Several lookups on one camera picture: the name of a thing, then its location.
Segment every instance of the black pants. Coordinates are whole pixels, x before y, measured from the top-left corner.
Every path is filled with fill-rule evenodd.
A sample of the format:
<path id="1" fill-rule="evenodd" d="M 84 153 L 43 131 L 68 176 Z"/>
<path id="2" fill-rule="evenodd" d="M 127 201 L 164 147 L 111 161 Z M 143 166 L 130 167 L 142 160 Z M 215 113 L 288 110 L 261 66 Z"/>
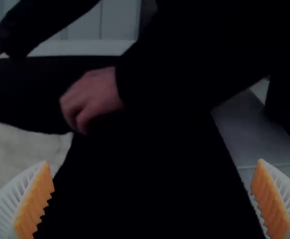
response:
<path id="1" fill-rule="evenodd" d="M 115 61 L 0 60 L 0 122 L 45 133 L 69 131 L 59 97 L 85 71 Z M 243 87 L 237 82 L 237 90 Z M 208 112 L 165 118 L 122 112 L 91 122 L 90 130 L 89 137 L 73 138 L 36 239 L 263 237 Z"/>

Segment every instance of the white wall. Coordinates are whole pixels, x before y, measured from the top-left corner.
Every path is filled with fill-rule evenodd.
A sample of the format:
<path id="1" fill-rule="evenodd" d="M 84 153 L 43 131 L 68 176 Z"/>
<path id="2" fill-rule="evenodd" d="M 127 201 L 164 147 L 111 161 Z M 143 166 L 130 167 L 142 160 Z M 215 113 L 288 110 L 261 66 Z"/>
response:
<path id="1" fill-rule="evenodd" d="M 0 0 L 0 20 L 17 1 Z M 130 46 L 137 39 L 140 5 L 141 0 L 102 0 L 76 22 L 51 37 L 43 46 L 39 47 L 43 47 L 42 49 L 36 49 L 34 53 L 52 54 L 48 52 L 48 49 L 60 44 L 61 47 L 57 47 L 53 54 L 84 53 L 86 55 L 93 54 L 92 50 L 95 51 L 95 49 L 97 55 L 102 55 L 103 50 L 106 51 L 105 54 L 110 54 L 106 49 L 111 45 L 109 40 L 119 48 L 110 47 L 113 54 L 124 52 L 126 46 Z M 72 47 L 78 43 L 81 43 L 82 46 Z"/>

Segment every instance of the black sleeve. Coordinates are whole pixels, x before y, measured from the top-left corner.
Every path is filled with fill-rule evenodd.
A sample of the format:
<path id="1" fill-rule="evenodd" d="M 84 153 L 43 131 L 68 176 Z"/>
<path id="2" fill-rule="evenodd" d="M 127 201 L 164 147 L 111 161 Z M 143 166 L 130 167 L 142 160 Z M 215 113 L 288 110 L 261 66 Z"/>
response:
<path id="1" fill-rule="evenodd" d="M 0 47 L 11 58 L 25 57 L 97 2 L 99 0 L 20 0 L 0 22 Z"/>
<path id="2" fill-rule="evenodd" d="M 267 21 L 254 15 L 266 9 L 216 2 L 161 6 L 117 64 L 127 107 L 174 115 L 210 110 L 269 74 Z"/>

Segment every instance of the skin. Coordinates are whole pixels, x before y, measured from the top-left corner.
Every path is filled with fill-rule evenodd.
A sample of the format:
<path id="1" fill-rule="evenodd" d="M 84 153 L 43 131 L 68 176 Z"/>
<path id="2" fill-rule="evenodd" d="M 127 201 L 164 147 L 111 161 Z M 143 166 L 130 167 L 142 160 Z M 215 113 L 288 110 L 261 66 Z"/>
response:
<path id="1" fill-rule="evenodd" d="M 123 108 L 116 85 L 115 67 L 85 73 L 60 99 L 66 122 L 87 135 L 94 118 Z"/>

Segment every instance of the fluffy rug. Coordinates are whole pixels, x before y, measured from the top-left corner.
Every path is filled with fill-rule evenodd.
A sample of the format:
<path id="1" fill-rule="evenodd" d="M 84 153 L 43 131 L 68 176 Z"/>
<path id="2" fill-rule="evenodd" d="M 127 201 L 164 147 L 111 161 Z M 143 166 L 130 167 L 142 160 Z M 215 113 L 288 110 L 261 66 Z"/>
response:
<path id="1" fill-rule="evenodd" d="M 48 135 L 0 124 L 0 188 L 42 160 L 50 163 L 54 176 L 65 160 L 72 137 L 72 133 Z"/>

